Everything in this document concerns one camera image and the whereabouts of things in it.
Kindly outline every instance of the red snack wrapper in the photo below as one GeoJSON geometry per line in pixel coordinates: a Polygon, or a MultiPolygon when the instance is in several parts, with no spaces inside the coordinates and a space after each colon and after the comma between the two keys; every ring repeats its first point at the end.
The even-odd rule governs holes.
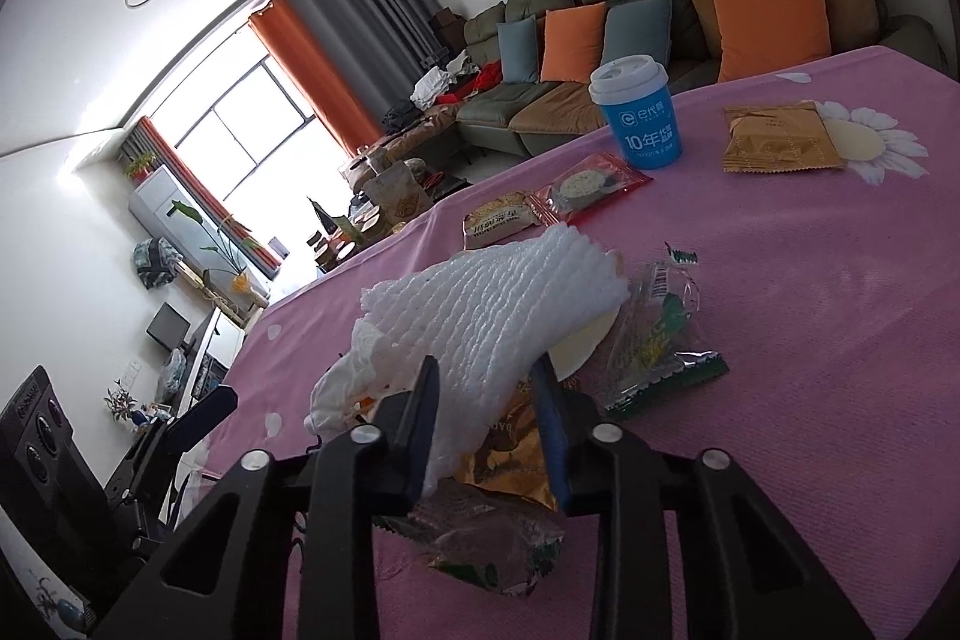
{"type": "Polygon", "coordinates": [[[653,182],[613,153],[593,153],[530,196],[541,223],[572,223],[578,215],[616,194],[626,194],[653,182]]]}

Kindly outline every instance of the curtain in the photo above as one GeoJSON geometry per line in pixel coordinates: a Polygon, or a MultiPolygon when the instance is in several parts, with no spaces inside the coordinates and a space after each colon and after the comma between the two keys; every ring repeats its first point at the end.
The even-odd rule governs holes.
{"type": "Polygon", "coordinates": [[[383,135],[287,0],[271,1],[250,18],[250,27],[347,154],[383,135]]]}
{"type": "Polygon", "coordinates": [[[437,0],[287,1],[378,121],[448,61],[428,24],[437,0]]]}
{"type": "MultiPolygon", "coordinates": [[[[124,140],[120,148],[128,158],[133,160],[138,155],[145,152],[152,152],[157,156],[157,162],[154,169],[162,164],[166,164],[167,169],[176,177],[179,184],[184,186],[192,199],[196,201],[200,208],[207,213],[210,218],[222,223],[230,217],[229,210],[217,199],[216,196],[208,191],[203,183],[197,179],[191,170],[181,160],[176,150],[171,148],[160,132],[157,131],[150,118],[141,118],[138,124],[133,127],[130,135],[124,140]]],[[[277,258],[267,247],[258,245],[258,247],[245,247],[244,239],[251,237],[250,230],[245,226],[232,220],[223,225],[223,233],[227,235],[233,244],[248,258],[253,266],[256,266],[268,279],[277,277],[277,271],[280,269],[280,259],[277,258]]]]}

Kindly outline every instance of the computer screen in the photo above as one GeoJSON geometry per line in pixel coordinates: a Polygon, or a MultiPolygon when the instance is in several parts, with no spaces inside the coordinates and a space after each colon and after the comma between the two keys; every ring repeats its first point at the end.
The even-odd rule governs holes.
{"type": "Polygon", "coordinates": [[[147,327],[147,333],[167,350],[173,350],[184,343],[189,329],[190,322],[169,304],[164,304],[147,327]]]}

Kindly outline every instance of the window frame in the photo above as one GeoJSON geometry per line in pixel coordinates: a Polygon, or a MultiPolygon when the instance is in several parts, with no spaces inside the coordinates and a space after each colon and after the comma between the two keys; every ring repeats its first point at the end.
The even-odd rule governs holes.
{"type": "Polygon", "coordinates": [[[266,55],[264,55],[259,61],[257,61],[255,64],[253,64],[253,66],[251,66],[251,68],[248,68],[248,69],[242,74],[242,76],[238,77],[237,80],[235,80],[235,81],[232,83],[232,85],[230,85],[230,86],[227,88],[227,90],[225,90],[224,92],[222,92],[222,94],[220,94],[220,95],[218,95],[218,97],[216,97],[216,100],[213,101],[213,104],[210,104],[210,106],[209,106],[208,108],[206,108],[205,110],[203,110],[203,112],[200,113],[200,117],[199,117],[198,119],[196,119],[196,120],[193,122],[193,124],[191,124],[191,125],[186,129],[186,131],[184,131],[184,135],[182,135],[181,138],[179,138],[179,140],[176,140],[176,143],[173,145],[174,150],[178,149],[178,148],[179,148],[179,145],[182,145],[182,144],[186,141],[187,137],[189,137],[190,134],[192,134],[192,133],[196,130],[197,126],[200,125],[200,124],[201,124],[205,119],[207,119],[208,116],[210,116],[210,115],[215,116],[215,118],[217,119],[217,121],[218,121],[222,126],[224,126],[225,129],[227,129],[227,134],[229,134],[229,135],[233,138],[234,142],[237,143],[237,145],[239,145],[239,148],[240,148],[241,150],[243,150],[244,153],[248,156],[248,158],[250,158],[251,162],[253,162],[253,168],[252,168],[249,172],[247,172],[246,175],[244,175],[243,177],[240,178],[240,180],[237,182],[237,184],[234,185],[234,186],[232,187],[232,189],[230,189],[230,191],[229,191],[228,194],[226,194],[225,196],[222,196],[222,197],[219,198],[219,201],[221,201],[221,202],[226,202],[227,199],[229,199],[230,196],[233,196],[234,191],[236,191],[236,190],[237,190],[241,185],[243,185],[247,180],[249,180],[251,177],[253,177],[253,175],[256,174],[257,170],[259,170],[260,167],[262,167],[267,161],[270,160],[270,157],[272,156],[272,154],[276,153],[277,150],[279,150],[280,148],[282,148],[283,145],[286,145],[286,143],[288,143],[292,138],[294,138],[294,136],[296,136],[296,134],[299,134],[299,132],[301,132],[302,130],[304,130],[304,128],[306,128],[307,125],[311,124],[312,121],[315,121],[315,120],[317,119],[317,113],[316,113],[316,112],[311,113],[310,115],[308,115],[308,114],[305,114],[304,111],[301,110],[301,108],[299,108],[299,103],[296,102],[296,100],[294,99],[294,97],[292,97],[292,96],[290,95],[290,92],[288,92],[288,91],[286,90],[286,88],[283,87],[282,83],[277,79],[277,77],[274,75],[274,73],[273,73],[272,71],[270,71],[270,68],[267,67],[267,61],[269,61],[271,58],[272,58],[272,55],[268,52],[268,53],[267,53],[266,55]],[[272,148],[272,150],[271,150],[269,153],[267,153],[260,161],[257,161],[256,158],[254,158],[253,155],[251,155],[250,150],[248,150],[247,148],[245,148],[245,146],[243,145],[243,143],[240,142],[240,140],[238,140],[238,139],[236,138],[236,135],[232,132],[232,130],[230,130],[230,127],[224,122],[224,119],[221,118],[221,116],[220,116],[219,114],[217,114],[217,110],[216,110],[217,104],[219,104],[219,103],[224,99],[224,97],[225,97],[227,94],[229,94],[230,91],[232,91],[232,90],[233,90],[234,88],[236,88],[241,82],[243,82],[245,79],[247,79],[249,76],[251,76],[258,68],[262,68],[262,70],[265,71],[265,73],[267,74],[267,76],[270,77],[270,80],[272,81],[272,83],[274,83],[275,86],[277,86],[277,89],[280,90],[280,93],[283,95],[283,97],[286,98],[286,100],[287,100],[287,101],[290,103],[290,105],[294,108],[294,111],[296,112],[296,114],[298,114],[298,115],[301,117],[301,124],[299,124],[298,126],[296,126],[296,128],[295,128],[293,131],[291,131],[291,132],[290,132],[289,134],[287,134],[282,140],[280,140],[280,142],[277,143],[277,144],[274,146],[274,148],[272,148]]]}

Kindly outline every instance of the barcode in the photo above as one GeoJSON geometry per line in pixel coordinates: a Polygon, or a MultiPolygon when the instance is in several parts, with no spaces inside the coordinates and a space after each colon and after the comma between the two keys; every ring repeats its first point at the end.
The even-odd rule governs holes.
{"type": "Polygon", "coordinates": [[[657,299],[659,301],[664,300],[664,296],[670,292],[670,287],[667,284],[666,279],[667,268],[666,266],[654,266],[654,275],[653,280],[650,283],[650,298],[657,299]]]}

